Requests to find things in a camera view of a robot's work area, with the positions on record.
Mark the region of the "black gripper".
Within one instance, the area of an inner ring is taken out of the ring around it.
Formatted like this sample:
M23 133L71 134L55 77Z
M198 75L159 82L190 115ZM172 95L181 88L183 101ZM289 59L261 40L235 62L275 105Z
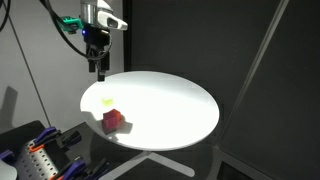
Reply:
M105 31L91 25L85 25L82 29L84 42L86 43L86 58L88 59L88 70L94 73L95 61L104 58L111 48L111 35ZM105 80L106 72L110 69L108 60L101 60L97 65L97 80Z

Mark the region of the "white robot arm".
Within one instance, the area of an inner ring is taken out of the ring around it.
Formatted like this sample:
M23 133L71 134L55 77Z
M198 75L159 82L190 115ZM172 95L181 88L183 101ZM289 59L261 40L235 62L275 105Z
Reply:
M89 72L96 72L97 81L101 82L105 80L106 72L110 69L110 31L125 31L128 24L113 14L108 0L81 0L80 5Z

